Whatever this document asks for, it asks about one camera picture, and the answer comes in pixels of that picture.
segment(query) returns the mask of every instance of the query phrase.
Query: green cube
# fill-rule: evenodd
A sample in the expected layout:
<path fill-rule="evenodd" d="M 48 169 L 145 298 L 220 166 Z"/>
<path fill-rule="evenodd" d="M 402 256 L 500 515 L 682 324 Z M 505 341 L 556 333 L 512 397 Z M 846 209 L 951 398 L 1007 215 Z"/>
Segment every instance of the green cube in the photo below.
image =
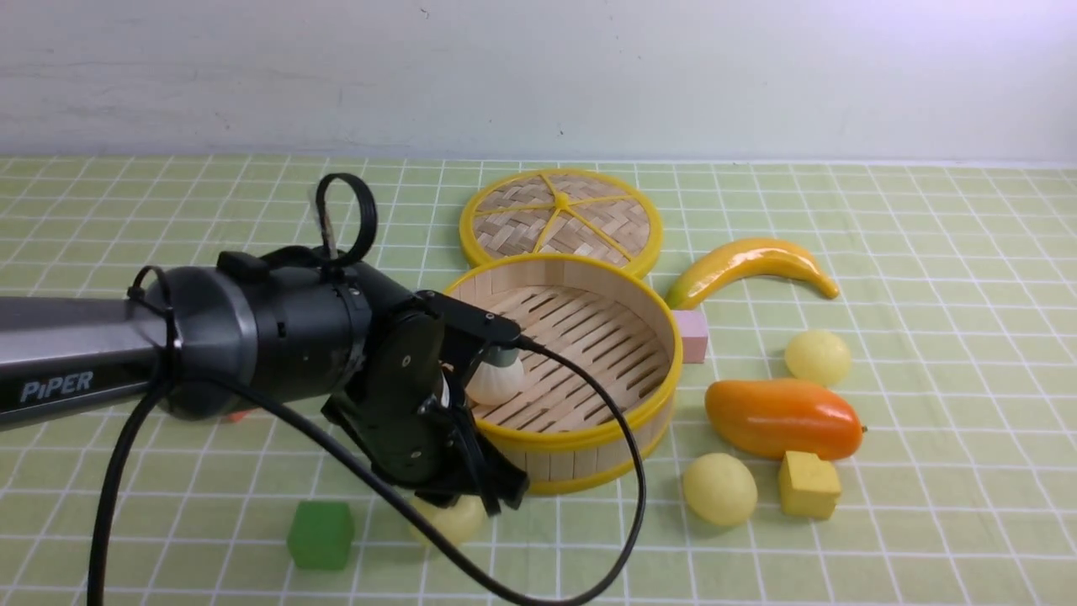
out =
<path fill-rule="evenodd" d="M 341 502 L 300 502 L 288 533 L 288 551 L 295 567 L 342 570 L 348 565 L 355 521 Z"/>

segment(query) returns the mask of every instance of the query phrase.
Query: pink block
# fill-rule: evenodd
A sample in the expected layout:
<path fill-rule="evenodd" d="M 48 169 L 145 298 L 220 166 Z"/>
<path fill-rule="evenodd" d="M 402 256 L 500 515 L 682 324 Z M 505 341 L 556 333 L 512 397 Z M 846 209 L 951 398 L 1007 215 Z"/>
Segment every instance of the pink block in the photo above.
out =
<path fill-rule="evenodd" d="M 681 332 L 681 347 L 684 350 L 684 364 L 700 365 L 707 360 L 707 319 L 696 310 L 673 310 L 677 330 Z"/>

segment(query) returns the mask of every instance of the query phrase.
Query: yellow cube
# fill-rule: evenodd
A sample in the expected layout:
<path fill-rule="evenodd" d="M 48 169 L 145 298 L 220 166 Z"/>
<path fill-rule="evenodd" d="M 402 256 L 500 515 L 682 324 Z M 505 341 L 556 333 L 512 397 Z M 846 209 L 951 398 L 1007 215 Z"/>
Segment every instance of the yellow cube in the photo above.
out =
<path fill-rule="evenodd" d="M 787 452 L 778 476 L 782 512 L 829 520 L 841 497 L 838 470 L 814 453 Z"/>

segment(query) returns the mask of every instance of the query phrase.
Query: black cable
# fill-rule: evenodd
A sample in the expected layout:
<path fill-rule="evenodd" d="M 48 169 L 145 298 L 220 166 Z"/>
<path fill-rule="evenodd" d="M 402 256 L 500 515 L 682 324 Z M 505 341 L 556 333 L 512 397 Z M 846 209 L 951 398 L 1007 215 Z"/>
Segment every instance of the black cable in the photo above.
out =
<path fill-rule="evenodd" d="M 314 189 L 314 209 L 318 210 L 318 227 L 323 229 L 322 245 L 325 248 L 326 255 L 330 253 L 330 241 L 324 232 L 324 225 L 327 223 L 325 194 L 328 193 L 330 184 L 336 179 L 348 183 L 352 193 L 355 194 L 355 201 L 359 203 L 359 232 L 355 234 L 354 243 L 347 252 L 328 262 L 330 266 L 333 267 L 347 267 L 362 260 L 370 251 L 370 246 L 374 245 L 374 238 L 378 232 L 378 206 L 374 201 L 374 193 L 370 192 L 370 187 L 359 177 L 349 172 L 330 172 L 322 177 L 322 180 L 318 182 L 318 188 Z"/>
<path fill-rule="evenodd" d="M 420 533 L 430 539 L 434 547 L 444 553 L 465 575 L 471 577 L 472 580 L 482 586 L 491 593 L 495 594 L 498 597 L 519 606 L 581 606 L 583 604 L 590 603 L 613 584 L 613 582 L 620 575 L 621 569 L 624 569 L 625 565 L 628 563 L 632 549 L 635 547 L 637 538 L 639 537 L 640 530 L 643 526 L 643 513 L 646 509 L 647 489 L 643 470 L 643 457 L 640 454 L 635 439 L 632 436 L 631 428 L 625 420 L 624 414 L 617 408 L 617 405 L 613 401 L 610 394 L 598 383 L 598 381 L 595 380 L 595 378 L 568 358 L 549 351 L 545 347 L 535 343 L 526 337 L 521 337 L 517 346 L 521 350 L 528 350 L 542 356 L 547 356 L 554 362 L 565 366 L 587 382 L 592 390 L 595 390 L 595 392 L 605 403 L 606 407 L 610 408 L 611 413 L 625 435 L 625 440 L 628 442 L 628 449 L 632 456 L 632 464 L 635 468 L 635 476 L 639 482 L 635 517 L 632 520 L 632 526 L 628 532 L 628 538 L 625 541 L 625 547 L 621 549 L 617 561 L 614 563 L 606 576 L 603 577 L 602 580 L 600 580 L 593 588 L 575 597 L 567 600 L 540 600 L 531 597 L 505 587 L 487 575 L 486 572 L 476 566 L 471 560 L 467 559 L 467 556 L 461 553 L 460 550 L 449 542 L 445 536 L 443 536 L 430 522 L 428 522 L 421 513 L 411 507 L 411 505 L 392 487 L 381 481 L 377 476 L 368 470 L 358 459 L 355 459 L 351 451 L 294 410 L 263 396 L 230 377 L 220 374 L 202 371 L 197 374 L 184 374 L 180 378 L 179 383 L 202 382 L 223 387 L 236 394 L 240 398 L 261 407 L 266 412 L 277 417 L 288 425 L 297 429 L 300 434 L 310 438 L 313 442 L 325 449 L 325 451 L 335 460 L 340 462 L 340 464 L 351 470 L 352 474 L 358 476 L 364 483 L 370 487 L 374 492 L 378 494 L 378 496 L 386 499 L 386 502 L 389 503 L 393 509 L 395 509 L 401 516 L 404 517 L 405 520 L 407 520 Z M 97 522 L 94 529 L 93 544 L 90 545 L 90 568 L 87 589 L 88 606 L 103 606 L 106 556 L 108 551 L 109 535 L 112 527 L 112 517 L 120 492 L 121 479 L 123 477 L 124 464 L 130 453 L 131 445 L 135 441 L 135 436 L 137 435 L 138 429 L 145 421 L 150 411 L 153 410 L 156 401 L 160 400 L 164 395 L 167 395 L 171 387 L 172 384 L 170 382 L 162 382 L 151 390 L 150 394 L 148 394 L 145 398 L 139 403 L 135 412 L 131 413 L 130 419 L 128 419 L 127 423 L 124 425 L 124 429 L 116 442 L 116 449 L 113 451 L 112 460 L 109 463 L 109 469 L 106 474 L 104 483 L 101 488 Z"/>
<path fill-rule="evenodd" d="M 116 511 L 116 501 L 120 498 L 124 466 L 127 464 L 127 459 L 135 445 L 135 438 L 154 407 L 172 391 L 173 386 L 174 384 L 168 379 L 154 382 L 150 392 L 127 418 L 127 422 L 124 423 L 120 437 L 116 439 L 116 447 L 112 451 L 109 467 L 104 471 L 104 480 L 101 482 L 101 496 L 97 502 L 97 518 L 94 521 L 94 537 L 89 546 L 89 570 L 86 577 L 87 606 L 104 606 L 104 575 L 106 561 L 109 555 L 109 536 L 112 534 L 112 519 Z"/>

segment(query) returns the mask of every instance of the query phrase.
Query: yellow ball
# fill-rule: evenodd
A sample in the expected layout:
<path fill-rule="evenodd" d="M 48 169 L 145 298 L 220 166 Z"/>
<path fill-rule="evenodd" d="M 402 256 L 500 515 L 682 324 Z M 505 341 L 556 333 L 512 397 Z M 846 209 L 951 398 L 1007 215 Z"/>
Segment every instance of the yellow ball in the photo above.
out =
<path fill-rule="evenodd" d="M 794 337 L 785 348 L 785 367 L 797 379 L 829 387 L 849 376 L 853 356 L 837 335 L 808 330 Z"/>
<path fill-rule="evenodd" d="M 411 507 L 416 508 L 454 547 L 460 547 L 461 544 L 471 540 L 487 519 L 482 499 L 473 495 L 461 496 L 454 506 L 445 509 L 430 505 L 418 497 L 412 497 Z M 426 535 L 420 533 L 411 524 L 408 524 L 408 530 L 411 537 L 420 544 L 428 547 L 432 545 Z"/>
<path fill-rule="evenodd" d="M 755 478 L 726 453 L 703 455 L 684 471 L 684 501 L 696 516 L 717 526 L 737 526 L 752 517 L 759 501 Z"/>

